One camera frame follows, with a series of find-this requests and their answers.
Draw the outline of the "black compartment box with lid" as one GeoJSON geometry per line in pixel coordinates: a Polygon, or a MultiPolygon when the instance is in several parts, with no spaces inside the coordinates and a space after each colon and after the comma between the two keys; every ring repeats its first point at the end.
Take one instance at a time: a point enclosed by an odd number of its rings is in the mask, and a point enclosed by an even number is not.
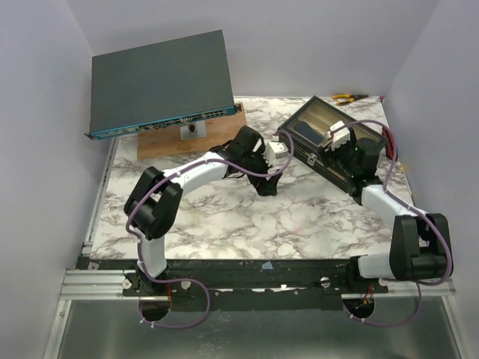
{"type": "Polygon", "coordinates": [[[381,185],[382,181],[376,175],[379,154],[385,146],[385,137],[374,129],[362,123],[358,123],[353,117],[345,114],[333,105],[317,96],[311,97],[298,111],[296,111],[285,123],[278,128],[287,132],[293,139],[294,156],[327,179],[333,185],[345,191],[356,202],[361,201],[362,190],[369,185],[381,185]],[[299,121],[308,123],[323,137],[329,127],[343,121],[351,131],[351,140],[357,145],[358,179],[338,179],[328,174],[321,161],[321,147],[296,132],[295,126],[299,121]]]}

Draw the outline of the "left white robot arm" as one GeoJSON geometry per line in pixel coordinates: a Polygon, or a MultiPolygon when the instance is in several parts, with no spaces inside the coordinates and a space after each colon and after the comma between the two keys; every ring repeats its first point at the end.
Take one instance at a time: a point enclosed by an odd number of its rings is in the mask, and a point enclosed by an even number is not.
{"type": "Polygon", "coordinates": [[[248,177],[260,196],[275,196],[284,169],[272,172],[271,168],[279,159],[288,157],[286,144],[266,142],[259,132],[243,126],[234,139],[212,147],[185,165],[163,171],[147,168],[123,208],[126,231],[137,237],[138,267],[144,273],[141,288],[149,295],[158,295],[165,289],[165,235],[174,224],[184,196],[238,173],[248,177]]]}

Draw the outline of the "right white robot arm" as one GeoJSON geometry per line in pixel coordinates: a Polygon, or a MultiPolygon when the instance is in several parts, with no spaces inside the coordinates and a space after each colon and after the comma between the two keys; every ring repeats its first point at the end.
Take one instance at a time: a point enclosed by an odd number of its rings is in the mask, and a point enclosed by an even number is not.
{"type": "Polygon", "coordinates": [[[360,293],[371,285],[371,278],[443,283],[453,269],[448,221],[439,213],[426,213],[409,205],[384,188],[376,175],[380,151],[371,138],[329,139],[320,145],[325,168],[343,176],[350,196],[391,227],[388,252],[358,257],[357,267],[344,275],[345,286],[360,293]]]}

